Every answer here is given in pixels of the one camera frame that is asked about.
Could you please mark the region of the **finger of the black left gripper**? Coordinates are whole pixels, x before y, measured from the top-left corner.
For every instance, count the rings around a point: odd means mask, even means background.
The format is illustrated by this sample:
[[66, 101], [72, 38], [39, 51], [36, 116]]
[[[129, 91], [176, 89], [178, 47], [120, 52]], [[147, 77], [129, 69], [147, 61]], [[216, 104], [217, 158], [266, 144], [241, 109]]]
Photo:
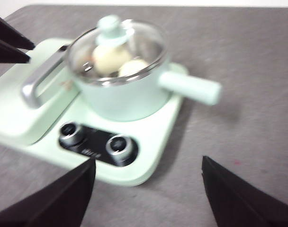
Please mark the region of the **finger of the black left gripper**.
[[26, 53], [0, 40], [0, 63], [28, 63], [29, 61], [30, 57]]
[[0, 17], [0, 40], [20, 49], [33, 50], [35, 44]]

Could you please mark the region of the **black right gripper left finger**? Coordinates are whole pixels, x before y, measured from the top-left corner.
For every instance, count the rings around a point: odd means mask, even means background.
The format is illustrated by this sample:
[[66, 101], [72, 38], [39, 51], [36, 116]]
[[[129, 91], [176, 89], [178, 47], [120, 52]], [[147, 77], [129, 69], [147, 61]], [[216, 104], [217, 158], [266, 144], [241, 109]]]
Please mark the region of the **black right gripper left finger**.
[[0, 211], [0, 227], [79, 227], [96, 175], [90, 158], [43, 189]]

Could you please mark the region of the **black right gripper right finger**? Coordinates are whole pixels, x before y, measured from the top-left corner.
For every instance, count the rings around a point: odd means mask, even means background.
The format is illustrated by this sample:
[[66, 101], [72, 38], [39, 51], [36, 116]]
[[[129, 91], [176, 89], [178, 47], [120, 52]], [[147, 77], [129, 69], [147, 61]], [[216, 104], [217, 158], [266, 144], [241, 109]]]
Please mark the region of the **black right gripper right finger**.
[[205, 192], [219, 227], [288, 227], [288, 205], [257, 189], [208, 156], [202, 157]]

